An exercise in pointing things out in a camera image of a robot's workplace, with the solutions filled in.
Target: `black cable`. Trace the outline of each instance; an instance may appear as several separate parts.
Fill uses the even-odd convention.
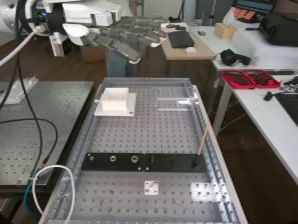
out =
[[[15,36],[16,36],[17,44],[21,43],[21,32],[20,32],[20,29],[19,29],[20,10],[21,10],[21,5],[20,5],[20,2],[17,2],[16,17],[15,17]],[[36,168],[37,168],[37,165],[39,165],[39,162],[40,162],[41,153],[43,153],[43,143],[44,143],[44,141],[43,141],[43,131],[41,131],[40,123],[39,123],[37,116],[36,116],[36,113],[35,113],[35,109],[33,109],[32,104],[31,104],[31,99],[29,99],[29,96],[28,96],[28,93],[27,93],[27,90],[25,90],[23,74],[21,74],[20,53],[17,53],[16,57],[17,57],[16,58],[16,70],[19,70],[19,78],[20,78],[20,83],[21,83],[21,89],[23,89],[23,92],[24,92],[24,95],[25,95],[25,100],[27,100],[27,103],[28,103],[28,106],[29,106],[29,110],[31,110],[31,113],[32,113],[32,116],[33,116],[33,119],[35,119],[35,122],[36,122],[37,130],[39,130],[39,138],[40,138],[40,149],[39,149],[37,159],[36,159],[36,162],[35,162],[35,165],[33,165],[33,169],[31,171],[31,177],[33,177],[35,171],[36,171]]]
[[[17,67],[15,66],[13,74],[12,74],[12,77],[11,77],[11,80],[9,80],[9,83],[8,83],[8,87],[7,87],[7,91],[5,91],[5,95],[4,95],[1,103],[0,103],[0,111],[3,109],[3,106],[4,106],[5,102],[7,102],[7,99],[8,99],[11,90],[12,90],[12,85],[13,85],[13,82],[16,80],[16,74],[17,74]]]
[[[180,15],[178,18],[181,17],[184,20],[184,6],[185,6],[185,0],[182,0],[181,8],[180,8]]]
[[[17,63],[17,69],[19,69],[19,78],[20,78],[20,83],[21,83],[21,89],[23,89],[23,92],[24,92],[24,95],[25,95],[25,100],[27,100],[27,103],[28,103],[28,106],[29,106],[29,110],[31,110],[31,113],[32,113],[32,116],[33,116],[33,119],[35,119],[35,122],[36,122],[36,127],[37,127],[37,131],[39,131],[39,138],[40,138],[39,154],[37,154],[37,158],[36,158],[36,162],[35,162],[32,171],[31,171],[31,177],[33,177],[35,171],[36,171],[36,168],[37,168],[37,165],[39,165],[39,162],[40,162],[41,153],[43,153],[44,139],[43,139],[43,131],[41,131],[39,120],[37,120],[36,112],[35,112],[35,109],[32,107],[31,99],[29,99],[27,89],[25,89],[25,84],[24,84],[24,79],[23,79],[23,74],[21,74],[21,64],[20,64],[20,55],[19,54],[17,54],[17,62],[16,63]]]
[[[43,164],[47,164],[48,160],[49,160],[49,157],[53,153],[53,150],[56,148],[56,145],[57,145],[57,141],[59,141],[59,130],[57,130],[57,126],[55,125],[55,123],[47,119],[43,119],[43,118],[37,118],[39,121],[44,121],[47,122],[48,124],[51,124],[51,126],[53,127],[53,130],[55,130],[55,142],[53,142],[53,146],[52,146],[52,149],[47,155],[47,157],[44,158],[43,160]],[[12,123],[12,122],[21,122],[21,121],[35,121],[35,118],[21,118],[21,119],[13,119],[13,120],[7,120],[7,121],[0,121],[0,125],[1,124],[7,124],[7,123]]]

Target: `black object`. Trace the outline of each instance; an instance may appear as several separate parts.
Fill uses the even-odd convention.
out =
[[[293,121],[298,125],[298,94],[278,93],[276,97]]]
[[[265,101],[270,101],[273,99],[273,93],[272,92],[268,92],[266,96],[264,97],[264,100]]]
[[[285,86],[289,86],[289,85],[298,85],[298,76],[289,82],[285,82],[284,83]]]
[[[145,165],[150,172],[205,172],[202,155],[147,154]]]
[[[221,60],[228,66],[234,66],[236,63],[249,65],[252,62],[252,58],[246,57],[245,55],[236,54],[230,49],[221,52]]]
[[[177,31],[168,34],[173,48],[188,48],[194,46],[194,42],[186,31]]]
[[[176,27],[176,30],[185,30],[185,31],[186,31],[186,27],[184,27],[184,26],[177,26],[177,27]]]
[[[206,36],[206,32],[205,31],[198,31],[197,32],[200,36]]]
[[[258,28],[246,28],[245,30],[248,30],[248,31],[256,31],[256,30],[258,30]]]
[[[258,15],[266,15],[274,10],[277,0],[234,0],[233,6],[254,11]]]
[[[185,6],[185,0],[182,1],[181,7],[180,7],[178,17],[177,18],[173,18],[172,16],[169,17],[170,23],[180,23],[184,21],[184,6]]]
[[[145,172],[205,172],[202,155],[87,153],[83,170],[145,171]]]
[[[144,154],[87,153],[81,169],[97,171],[143,171]]]
[[[260,30],[269,43],[298,47],[298,14],[270,13],[261,22]]]
[[[60,32],[63,35],[67,35],[67,32],[63,28],[63,24],[65,23],[63,4],[53,4],[52,13],[47,14],[45,19],[48,22],[49,31],[52,33]]]

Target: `black panel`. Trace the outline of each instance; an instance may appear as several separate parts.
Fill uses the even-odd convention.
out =
[[[147,154],[145,165],[149,172],[205,172],[202,155]]]
[[[97,171],[141,171],[144,167],[144,154],[136,153],[87,153],[83,170]]]
[[[298,94],[280,93],[276,94],[276,97],[293,121],[298,125]]]
[[[206,172],[202,155],[87,153],[85,171]]]

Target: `table leg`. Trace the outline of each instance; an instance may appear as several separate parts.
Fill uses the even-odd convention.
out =
[[[216,115],[216,119],[213,122],[213,130],[214,130],[216,135],[218,135],[218,133],[220,133],[221,124],[222,124],[222,120],[224,120],[225,113],[226,113],[226,107],[228,107],[228,104],[230,101],[230,95],[232,95],[230,86],[228,83],[225,83],[224,91],[221,94],[221,101],[220,101],[220,105],[217,108],[217,115]]]

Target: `wire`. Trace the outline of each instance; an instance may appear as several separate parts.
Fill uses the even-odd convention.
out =
[[[37,120],[37,116],[36,116],[35,109],[33,109],[32,104],[31,104],[31,99],[29,99],[27,89],[25,89],[25,85],[24,85],[19,55],[17,55],[17,67],[19,67],[19,77],[20,77],[21,89],[23,89],[23,92],[24,92],[24,95],[25,95],[25,100],[27,100],[27,103],[28,103],[28,106],[29,106],[29,110],[31,110],[31,113],[32,113],[32,116],[33,116],[33,119],[35,119],[35,122],[36,122],[36,127],[37,127],[37,131],[39,131],[39,138],[40,138],[40,149],[39,149],[39,153],[37,153],[37,159],[36,159],[32,171],[31,171],[31,176],[33,176],[33,173],[36,171],[36,168],[37,168],[37,165],[39,165],[39,162],[40,162],[41,153],[43,153],[44,139],[43,139],[43,131],[41,131],[40,123],[39,123],[39,120]]]
[[[7,123],[12,123],[12,122],[21,122],[21,121],[32,121],[35,120],[33,118],[23,118],[23,119],[15,119],[15,120],[7,120],[7,121],[0,121],[0,125],[1,124],[7,124]],[[53,146],[52,146],[52,149],[47,155],[47,157],[44,158],[44,161],[43,161],[43,164],[47,164],[48,163],[48,160],[49,160],[49,157],[53,153],[53,150],[56,148],[56,145],[57,145],[57,140],[59,140],[59,130],[57,130],[57,127],[56,125],[53,124],[52,121],[47,120],[47,119],[41,119],[39,118],[39,121],[44,121],[47,122],[48,124],[52,125],[53,129],[55,129],[55,142],[53,142]],[[31,191],[31,187],[32,187],[32,180],[29,180],[29,183],[27,185],[27,188],[25,188],[25,194],[24,194],[24,210],[32,215],[32,216],[36,216],[39,217],[40,215],[36,214],[35,212],[31,211],[29,207],[28,207],[28,204],[27,204],[27,198],[28,198],[28,195],[29,195],[29,191]]]
[[[234,106],[238,104],[238,101],[234,101],[232,102],[229,105],[228,105],[228,108],[226,108],[226,111]]]
[[[0,103],[0,111],[3,109],[3,106],[4,106],[5,102],[7,102],[7,99],[8,99],[11,90],[12,90],[13,82],[15,82],[15,79],[16,79],[16,74],[17,74],[17,66],[15,66],[13,75],[11,77],[8,88],[7,88],[7,91],[5,91],[5,95],[4,95],[1,103]]]
[[[220,129],[220,132],[221,132],[228,126],[230,126],[236,121],[238,121],[241,118],[244,118],[245,115],[246,115],[246,113],[244,113],[238,118],[236,118],[230,123],[228,123],[226,126],[225,126],[222,129]]]
[[[61,168],[64,169],[68,174],[69,174],[69,177],[71,177],[71,184],[72,184],[72,203],[71,203],[71,208],[69,208],[69,213],[68,213],[68,216],[67,216],[67,219],[65,219],[65,222],[64,224],[68,223],[69,219],[71,219],[71,216],[72,216],[72,212],[73,212],[73,207],[75,207],[75,197],[76,197],[76,191],[75,191],[75,178],[73,178],[73,174],[72,174],[72,171],[69,170],[68,167],[65,166],[61,166],[61,165],[52,165],[52,166],[47,166],[44,167],[39,172],[37,174],[35,175],[35,178],[33,178],[33,184],[32,184],[32,194],[33,194],[33,199],[35,199],[35,204],[36,204],[36,207],[40,211],[40,214],[43,215],[44,212],[40,208],[40,204],[39,204],[39,201],[37,201],[37,197],[36,197],[36,190],[35,190],[35,185],[36,185],[36,180],[37,180],[37,177],[39,175],[48,169],[52,169],[52,168]]]
[[[32,216],[36,216],[39,217],[40,214],[36,214],[35,212],[31,211],[29,207],[28,207],[28,204],[27,204],[27,198],[28,198],[28,195],[29,195],[29,191],[31,191],[31,187],[32,187],[32,180],[29,181],[29,184],[27,185],[27,189],[25,189],[25,194],[24,194],[24,210],[32,215]]]
[[[25,38],[25,40],[20,43],[20,45],[15,48],[15,50],[7,55],[7,57],[0,61],[0,67],[17,55],[17,53],[20,52],[20,50],[24,48],[24,46],[28,44],[29,40],[32,39],[32,37],[35,36],[36,31],[33,31],[28,37]]]

